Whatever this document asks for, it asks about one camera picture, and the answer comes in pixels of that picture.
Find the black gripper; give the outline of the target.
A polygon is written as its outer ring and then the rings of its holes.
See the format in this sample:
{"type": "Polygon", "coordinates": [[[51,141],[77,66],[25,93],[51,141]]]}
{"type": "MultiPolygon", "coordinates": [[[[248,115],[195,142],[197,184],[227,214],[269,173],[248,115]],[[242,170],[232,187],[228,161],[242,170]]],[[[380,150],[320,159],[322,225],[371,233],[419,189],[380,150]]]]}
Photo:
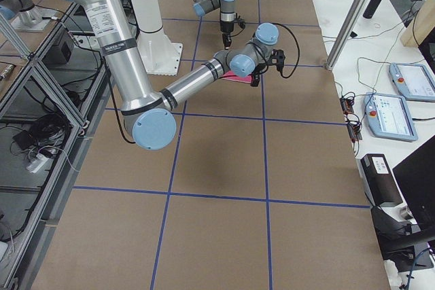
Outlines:
{"type": "Polygon", "coordinates": [[[234,25],[237,24],[241,29],[245,28],[245,21],[237,13],[220,13],[220,30],[225,49],[229,49],[232,45],[232,32],[234,25]]]}
{"type": "Polygon", "coordinates": [[[258,87],[260,83],[261,74],[265,73],[269,67],[276,66],[276,69],[280,74],[283,73],[283,68],[285,64],[285,54],[283,50],[272,50],[271,56],[265,63],[260,63],[256,66],[254,71],[250,74],[251,76],[251,87],[258,87]]]}

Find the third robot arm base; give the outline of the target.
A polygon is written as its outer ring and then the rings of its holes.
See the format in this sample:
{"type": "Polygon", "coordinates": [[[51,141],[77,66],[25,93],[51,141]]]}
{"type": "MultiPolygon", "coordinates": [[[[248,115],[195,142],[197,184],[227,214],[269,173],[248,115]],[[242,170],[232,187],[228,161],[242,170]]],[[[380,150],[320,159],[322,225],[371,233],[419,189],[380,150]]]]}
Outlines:
{"type": "Polygon", "coordinates": [[[33,0],[1,0],[1,15],[20,32],[41,33],[50,22],[58,20],[57,13],[38,8],[33,0]]]}

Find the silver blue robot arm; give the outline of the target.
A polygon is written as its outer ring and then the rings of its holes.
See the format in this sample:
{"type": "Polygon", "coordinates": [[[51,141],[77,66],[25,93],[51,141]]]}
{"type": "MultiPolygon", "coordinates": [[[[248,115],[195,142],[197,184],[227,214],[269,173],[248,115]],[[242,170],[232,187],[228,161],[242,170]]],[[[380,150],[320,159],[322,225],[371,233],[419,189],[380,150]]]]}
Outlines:
{"type": "Polygon", "coordinates": [[[158,0],[72,0],[84,8],[101,53],[118,86],[127,133],[148,150],[167,146],[175,136],[172,110],[227,72],[246,77],[275,54],[279,31],[258,26],[240,50],[224,49],[199,68],[155,91],[149,74],[177,72],[182,46],[165,34],[158,0]]]}
{"type": "Polygon", "coordinates": [[[193,8],[198,17],[220,11],[220,31],[224,48],[228,50],[234,37],[234,26],[237,24],[243,30],[245,21],[236,12],[237,0],[193,0],[193,8]]]}

